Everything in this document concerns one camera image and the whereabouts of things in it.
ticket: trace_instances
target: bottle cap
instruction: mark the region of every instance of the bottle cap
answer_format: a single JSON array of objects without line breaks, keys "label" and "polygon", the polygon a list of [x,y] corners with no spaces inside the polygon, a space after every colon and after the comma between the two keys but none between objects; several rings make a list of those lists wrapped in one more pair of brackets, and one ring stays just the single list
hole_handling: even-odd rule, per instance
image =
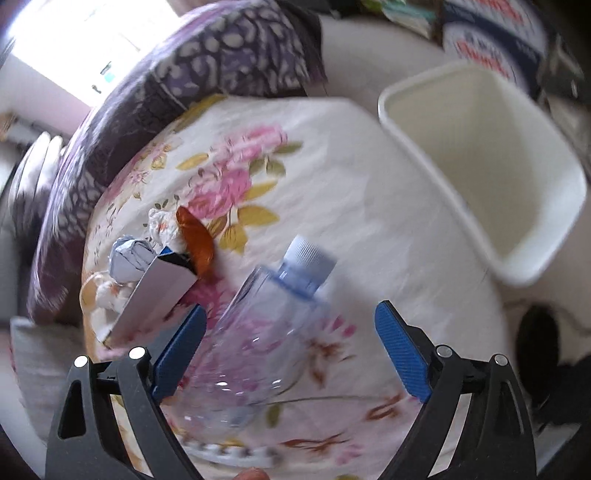
[{"label": "bottle cap", "polygon": [[322,285],[336,265],[336,260],[311,244],[301,235],[295,237],[283,256],[283,261],[318,285]]}]

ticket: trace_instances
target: white wall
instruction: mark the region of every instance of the white wall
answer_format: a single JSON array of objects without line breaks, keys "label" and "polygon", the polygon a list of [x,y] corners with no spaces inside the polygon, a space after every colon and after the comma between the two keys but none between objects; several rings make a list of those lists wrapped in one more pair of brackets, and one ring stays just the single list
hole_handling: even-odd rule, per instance
[{"label": "white wall", "polygon": [[0,112],[6,111],[72,135],[90,107],[11,54],[0,68]]}]

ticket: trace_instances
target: bright window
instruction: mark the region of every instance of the bright window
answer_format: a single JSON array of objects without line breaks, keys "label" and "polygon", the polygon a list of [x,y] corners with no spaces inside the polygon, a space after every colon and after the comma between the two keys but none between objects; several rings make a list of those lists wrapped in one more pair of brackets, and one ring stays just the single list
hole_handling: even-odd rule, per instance
[{"label": "bright window", "polygon": [[12,54],[95,106],[179,18],[166,0],[49,0],[17,22]]}]

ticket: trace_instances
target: silver screw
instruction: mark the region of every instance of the silver screw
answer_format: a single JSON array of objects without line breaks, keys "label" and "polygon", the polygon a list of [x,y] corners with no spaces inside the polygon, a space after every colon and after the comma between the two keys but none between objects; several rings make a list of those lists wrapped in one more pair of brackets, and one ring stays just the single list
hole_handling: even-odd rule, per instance
[{"label": "silver screw", "polygon": [[437,350],[435,350],[437,354],[443,358],[450,358],[453,350],[449,348],[447,345],[439,345]]},{"label": "silver screw", "polygon": [[86,355],[80,355],[79,357],[74,360],[74,366],[78,368],[82,368],[88,363],[88,357]]},{"label": "silver screw", "polygon": [[133,359],[133,360],[138,360],[140,358],[142,358],[146,353],[146,349],[141,347],[141,346],[137,346],[135,348],[132,348],[129,351],[129,358]]},{"label": "silver screw", "polygon": [[501,355],[500,353],[498,353],[495,355],[495,363],[497,365],[504,367],[506,364],[509,363],[509,360],[507,360],[507,357],[505,355]]}]

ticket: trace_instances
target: floral tablecloth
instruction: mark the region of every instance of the floral tablecloth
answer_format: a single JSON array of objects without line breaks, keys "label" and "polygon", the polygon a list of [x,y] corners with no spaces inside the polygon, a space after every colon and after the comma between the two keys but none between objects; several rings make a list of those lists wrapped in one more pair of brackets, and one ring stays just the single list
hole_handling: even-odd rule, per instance
[{"label": "floral tablecloth", "polygon": [[[375,334],[380,300],[390,299],[408,323],[461,355],[511,356],[489,278],[451,211],[401,144],[348,100],[204,100],[139,152],[102,196],[82,280],[106,268],[117,237],[155,243],[148,211],[179,205],[216,241],[213,281],[198,281],[181,301],[202,304],[209,327],[254,266],[276,264],[298,233],[338,259],[322,289],[334,313],[310,342],[300,379],[226,441],[272,446],[282,457],[269,471],[273,479],[374,480],[405,438],[420,405]],[[110,358],[118,352],[94,335],[110,320],[92,297],[90,288],[83,298],[87,347],[95,360]],[[173,430],[190,441],[174,397],[165,403]],[[117,402],[115,410],[134,465],[147,472]],[[466,411],[462,401],[436,469],[449,462]],[[191,459],[205,478],[236,474]]]}]

